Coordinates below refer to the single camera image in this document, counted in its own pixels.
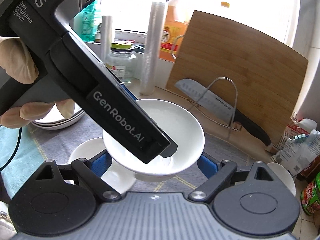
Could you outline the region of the left gloved hand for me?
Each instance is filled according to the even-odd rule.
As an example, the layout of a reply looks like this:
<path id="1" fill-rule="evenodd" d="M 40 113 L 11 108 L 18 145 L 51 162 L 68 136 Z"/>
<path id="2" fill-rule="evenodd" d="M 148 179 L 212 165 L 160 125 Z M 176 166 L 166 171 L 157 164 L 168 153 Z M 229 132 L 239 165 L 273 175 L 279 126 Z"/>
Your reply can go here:
<path id="1" fill-rule="evenodd" d="M 19 37 L 1 37 L 1 67 L 10 77 L 24 85 L 33 83 L 39 75 L 27 46 Z M 24 127 L 32 121 L 44 118 L 54 105 L 64 118 L 73 116 L 75 102 L 72 99 L 51 103 L 28 102 L 2 114 L 1 125 L 6 128 Z"/>

